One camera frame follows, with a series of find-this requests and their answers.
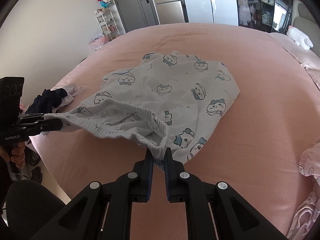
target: gray door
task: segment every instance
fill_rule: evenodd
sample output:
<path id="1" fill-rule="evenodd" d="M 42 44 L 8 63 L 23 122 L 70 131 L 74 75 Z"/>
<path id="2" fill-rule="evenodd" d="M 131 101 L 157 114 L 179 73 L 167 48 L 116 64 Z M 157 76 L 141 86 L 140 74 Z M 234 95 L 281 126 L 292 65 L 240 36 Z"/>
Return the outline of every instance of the gray door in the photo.
<path id="1" fill-rule="evenodd" d="M 156 25 L 152 0 L 115 0 L 115 2 L 126 32 Z"/>

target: silver screw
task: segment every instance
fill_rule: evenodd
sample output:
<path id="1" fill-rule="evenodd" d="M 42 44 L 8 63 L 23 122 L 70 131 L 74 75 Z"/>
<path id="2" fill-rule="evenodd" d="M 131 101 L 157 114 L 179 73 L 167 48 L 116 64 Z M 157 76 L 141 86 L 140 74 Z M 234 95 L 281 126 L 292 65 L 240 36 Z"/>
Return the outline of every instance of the silver screw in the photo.
<path id="1" fill-rule="evenodd" d="M 187 173 L 187 172 L 182 172 L 182 173 L 180 173 L 180 177 L 183 178 L 183 179 L 187 179 L 187 178 L 190 177 L 190 174 Z"/>
<path id="2" fill-rule="evenodd" d="M 100 184 L 96 181 L 90 183 L 90 188 L 96 189 L 100 186 Z"/>
<path id="3" fill-rule="evenodd" d="M 219 182 L 218 183 L 218 188 L 219 189 L 226 189 L 228 187 L 228 184 L 225 182 Z"/>
<path id="4" fill-rule="evenodd" d="M 133 171 L 128 173 L 128 178 L 129 179 L 135 179 L 136 177 L 138 177 L 137 173 L 135 173 Z"/>

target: white rolling shelf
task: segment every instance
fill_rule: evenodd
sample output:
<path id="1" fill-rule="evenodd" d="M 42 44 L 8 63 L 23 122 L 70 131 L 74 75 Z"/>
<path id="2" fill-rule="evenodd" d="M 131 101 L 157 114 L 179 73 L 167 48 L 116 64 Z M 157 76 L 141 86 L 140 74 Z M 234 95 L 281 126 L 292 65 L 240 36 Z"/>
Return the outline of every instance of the white rolling shelf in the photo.
<path id="1" fill-rule="evenodd" d="M 117 27 L 117 24 L 115 22 L 115 19 L 112 15 L 112 12 L 110 9 L 105 9 L 105 11 L 103 12 L 98 12 L 98 14 L 96 14 L 96 18 L 97 18 L 97 21 L 100 25 L 100 28 L 101 28 L 101 31 L 104 35 L 109 35 L 110 36 L 110 41 L 112 41 L 113 38 L 112 37 L 112 33 L 114 33 L 115 31 L 119 33 L 119 30 L 118 30 L 118 27 Z M 115 29 L 114 30 L 111 30 L 110 26 L 111 25 L 114 25 L 115 26 Z"/>

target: white wall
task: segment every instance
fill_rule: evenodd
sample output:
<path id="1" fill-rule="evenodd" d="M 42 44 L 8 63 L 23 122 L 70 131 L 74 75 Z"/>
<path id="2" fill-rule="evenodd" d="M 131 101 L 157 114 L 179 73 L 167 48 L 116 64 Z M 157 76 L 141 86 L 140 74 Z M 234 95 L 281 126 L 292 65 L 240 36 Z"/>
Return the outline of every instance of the white wall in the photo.
<path id="1" fill-rule="evenodd" d="M 0 29 L 0 77 L 25 77 L 22 103 L 32 103 L 92 53 L 88 43 L 101 32 L 97 8 L 96 0 L 18 1 Z"/>

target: white plush toy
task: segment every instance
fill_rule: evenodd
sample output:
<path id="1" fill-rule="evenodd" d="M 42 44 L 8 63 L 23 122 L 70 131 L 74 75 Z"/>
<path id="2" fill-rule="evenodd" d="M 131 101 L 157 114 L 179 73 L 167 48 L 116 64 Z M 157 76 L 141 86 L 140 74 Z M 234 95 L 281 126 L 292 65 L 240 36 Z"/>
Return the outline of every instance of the white plush toy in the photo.
<path id="1" fill-rule="evenodd" d="M 310 38 L 304 34 L 302 31 L 300 31 L 298 28 L 289 26 L 289 29 L 287 31 L 287 35 L 295 41 L 295 43 L 304 49 L 308 50 L 313 48 L 313 44 L 310 40 Z"/>

